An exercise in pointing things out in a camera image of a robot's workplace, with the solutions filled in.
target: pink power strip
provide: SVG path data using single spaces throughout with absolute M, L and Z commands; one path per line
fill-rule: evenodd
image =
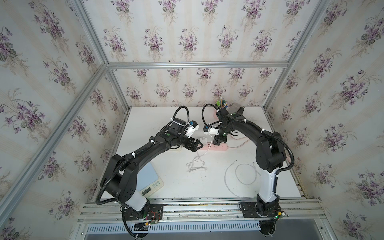
M 200 148 L 199 150 L 208 150 L 210 144 L 211 143 L 208 142 L 204 147 Z M 228 145 L 226 143 L 220 143 L 219 146 L 212 144 L 212 146 L 209 148 L 209 151 L 210 150 L 213 150 L 213 151 L 226 151 L 227 149 L 228 149 Z

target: floral wallpaper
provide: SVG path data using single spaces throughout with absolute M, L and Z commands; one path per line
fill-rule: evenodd
M 382 1 L 331 1 L 267 109 L 338 239 L 382 239 L 383 12 Z
M 0 1 L 0 22 L 2 199 L 100 62 L 70 0 Z M 123 114 L 104 77 L 1 226 L 0 239 L 69 237 L 80 204 L 95 192 Z
M 317 3 L 84 1 L 110 62 L 286 60 Z M 330 9 L 329 18 L 341 15 L 343 6 Z M 52 41 L 59 47 L 59 40 Z
M 115 74 L 133 106 L 201 106 L 222 96 L 228 103 L 262 106 L 281 69 L 118 69 Z

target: black mounting bracket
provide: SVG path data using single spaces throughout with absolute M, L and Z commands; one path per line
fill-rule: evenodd
M 145 220 L 161 220 L 163 218 L 163 204 L 149 204 L 148 214 Z M 125 212 L 125 219 L 133 221 L 138 219 L 137 212 L 133 208 L 128 208 Z
M 241 211 L 243 212 L 243 218 L 260 217 L 257 214 L 256 203 L 257 202 L 241 202 L 239 204 L 239 207 L 240 207 Z

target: digital scale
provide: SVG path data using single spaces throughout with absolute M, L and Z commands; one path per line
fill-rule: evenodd
M 163 186 L 163 181 L 158 176 L 150 162 L 147 163 L 137 174 L 136 190 L 139 191 L 146 198 L 151 196 Z M 101 196 L 101 200 L 109 198 L 112 198 L 112 195 L 107 193 L 106 191 Z

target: white tabletop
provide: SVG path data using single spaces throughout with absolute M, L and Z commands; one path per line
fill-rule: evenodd
M 176 107 L 132 107 L 128 117 L 126 127 L 120 140 L 116 154 L 121 156 L 130 153 L 148 142 L 150 136 L 156 135 L 165 124 L 170 121 Z M 190 120 L 195 120 L 199 125 L 199 130 L 192 135 L 193 138 L 200 139 L 204 136 L 203 121 L 201 119 L 202 107 L 188 107 Z M 205 121 L 207 123 L 216 121 L 214 119 L 214 108 L 205 109 Z M 243 115 L 250 121 L 262 128 L 271 131 L 268 121 L 262 108 L 245 107 Z M 177 118 L 187 120 L 185 109 L 181 109 Z M 244 137 L 241 133 L 236 138 Z M 228 137 L 228 146 L 239 146 L 247 139 L 234 140 Z M 155 157 L 151 163 L 157 174 L 164 182 L 164 187 L 151 195 L 151 198 L 234 198 L 225 186 L 224 173 L 229 165 L 235 160 L 226 175 L 227 185 L 236 195 L 241 197 L 254 197 L 260 189 L 260 175 L 250 185 L 241 184 L 235 175 L 235 169 L 240 164 L 256 165 L 256 170 L 261 172 L 261 168 L 256 163 L 256 146 L 252 141 L 247 142 L 240 148 L 228 149 L 227 151 L 209 151 L 202 156 L 206 170 L 195 170 L 189 172 L 186 167 L 188 162 L 197 154 L 185 148 L 180 152 L 167 151 Z M 244 183 L 251 183 L 255 179 L 255 171 L 248 165 L 241 165 L 237 169 L 239 179 Z M 300 193 L 289 171 L 279 174 L 277 194 L 280 197 L 300 197 Z

